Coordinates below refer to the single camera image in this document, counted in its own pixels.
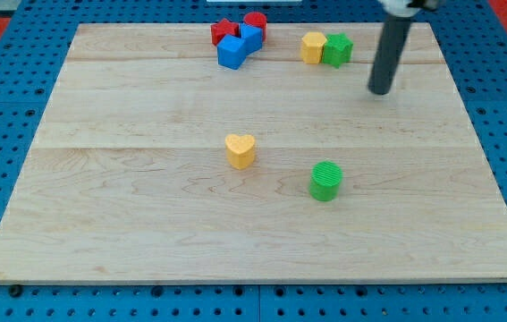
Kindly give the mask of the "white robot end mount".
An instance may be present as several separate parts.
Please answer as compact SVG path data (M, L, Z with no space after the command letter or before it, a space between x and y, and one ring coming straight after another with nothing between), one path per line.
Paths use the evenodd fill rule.
M390 15L410 18L421 10L433 12L445 4L445 0L378 0Z

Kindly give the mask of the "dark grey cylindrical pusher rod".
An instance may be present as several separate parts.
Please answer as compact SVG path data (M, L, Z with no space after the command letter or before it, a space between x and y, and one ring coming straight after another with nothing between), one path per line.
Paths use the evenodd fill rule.
M378 41L375 59L368 79L368 89L376 95L389 93L412 19L388 14Z

